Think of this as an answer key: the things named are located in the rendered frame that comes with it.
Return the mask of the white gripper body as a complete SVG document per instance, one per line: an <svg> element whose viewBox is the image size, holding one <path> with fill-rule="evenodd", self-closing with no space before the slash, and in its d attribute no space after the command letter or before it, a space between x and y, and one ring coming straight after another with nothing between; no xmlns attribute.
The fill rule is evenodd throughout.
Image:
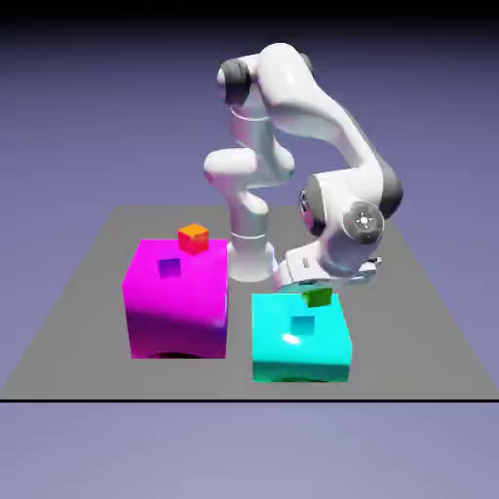
<svg viewBox="0 0 499 499"><path fill-rule="evenodd" d="M306 292L337 288L342 280L331 276L320 264L319 245L306 245L286 252L273 274L274 289L280 292Z"/></svg>

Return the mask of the large magenta box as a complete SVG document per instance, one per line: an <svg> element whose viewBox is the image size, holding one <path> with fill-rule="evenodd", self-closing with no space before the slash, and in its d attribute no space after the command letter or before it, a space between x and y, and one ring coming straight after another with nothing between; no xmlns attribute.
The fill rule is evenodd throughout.
<svg viewBox="0 0 499 499"><path fill-rule="evenodd" d="M177 240L139 242L122 282L132 358L226 357L226 245L211 240L208 250L191 255ZM175 257L181 275L161 279L157 261Z"/></svg>

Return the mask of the small cyan cube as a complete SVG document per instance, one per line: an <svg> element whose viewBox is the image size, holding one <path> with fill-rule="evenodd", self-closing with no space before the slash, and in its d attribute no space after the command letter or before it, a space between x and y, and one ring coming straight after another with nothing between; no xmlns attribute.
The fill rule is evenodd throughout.
<svg viewBox="0 0 499 499"><path fill-rule="evenodd" d="M315 331L315 315L296 313L290 316L290 333L294 336L311 335Z"/></svg>

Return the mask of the small purple cube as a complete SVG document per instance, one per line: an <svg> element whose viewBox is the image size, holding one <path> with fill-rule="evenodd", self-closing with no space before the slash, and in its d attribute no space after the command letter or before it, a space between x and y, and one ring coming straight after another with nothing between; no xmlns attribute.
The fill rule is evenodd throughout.
<svg viewBox="0 0 499 499"><path fill-rule="evenodd" d="M179 277L181 275L181 260L178 257L159 259L157 267L161 279Z"/></svg>

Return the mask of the small orange cube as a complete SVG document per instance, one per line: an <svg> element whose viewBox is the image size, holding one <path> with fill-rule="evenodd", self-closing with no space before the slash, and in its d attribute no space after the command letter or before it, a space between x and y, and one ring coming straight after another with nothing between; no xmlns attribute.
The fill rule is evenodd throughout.
<svg viewBox="0 0 499 499"><path fill-rule="evenodd" d="M191 255L196 255L209 249L210 233L209 229L191 223L177 230L179 248Z"/></svg>

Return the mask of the small green cube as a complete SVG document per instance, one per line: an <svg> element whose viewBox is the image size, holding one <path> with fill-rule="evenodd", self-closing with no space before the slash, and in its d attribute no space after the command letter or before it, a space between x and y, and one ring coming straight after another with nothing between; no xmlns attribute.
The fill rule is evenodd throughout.
<svg viewBox="0 0 499 499"><path fill-rule="evenodd" d="M330 305L332 295L331 288L315 288L305 291L303 299L309 308L317 308Z"/></svg>

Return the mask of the large cyan box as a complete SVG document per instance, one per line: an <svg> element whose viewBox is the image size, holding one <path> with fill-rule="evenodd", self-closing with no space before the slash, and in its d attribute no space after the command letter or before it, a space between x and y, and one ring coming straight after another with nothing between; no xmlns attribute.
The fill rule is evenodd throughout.
<svg viewBox="0 0 499 499"><path fill-rule="evenodd" d="M290 333L290 316L314 314L311 335ZM251 360L254 382L346 382L352 341L336 294L328 306L309 308L299 293L251 296Z"/></svg>

